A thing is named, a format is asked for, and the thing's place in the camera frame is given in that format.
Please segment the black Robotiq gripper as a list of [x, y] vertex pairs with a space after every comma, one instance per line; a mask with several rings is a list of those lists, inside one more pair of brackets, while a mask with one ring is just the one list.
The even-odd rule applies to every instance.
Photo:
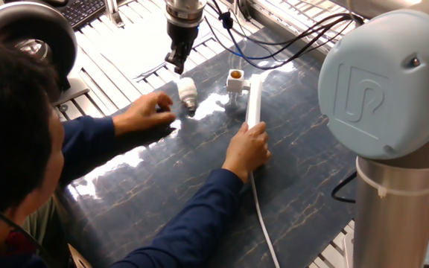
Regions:
[[165, 61], [174, 66], [177, 74], [182, 74], [185, 62], [199, 33], [199, 27], [181, 27], [171, 22], [167, 24], [167, 32], [171, 38], [171, 51], [165, 56]]

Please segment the person's left hand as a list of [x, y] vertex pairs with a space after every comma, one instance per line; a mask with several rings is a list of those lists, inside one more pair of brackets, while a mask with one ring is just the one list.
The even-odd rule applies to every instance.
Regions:
[[115, 135], [122, 136], [170, 124], [176, 119], [171, 111], [172, 104], [172, 99], [164, 92], [142, 95], [125, 112], [112, 118]]

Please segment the person's right hand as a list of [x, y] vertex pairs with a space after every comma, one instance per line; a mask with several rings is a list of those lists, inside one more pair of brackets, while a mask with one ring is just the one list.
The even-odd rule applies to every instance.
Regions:
[[233, 172], [246, 183], [249, 173], [264, 165], [272, 156], [268, 150], [267, 140], [264, 122], [252, 128], [244, 122], [229, 143], [222, 168]]

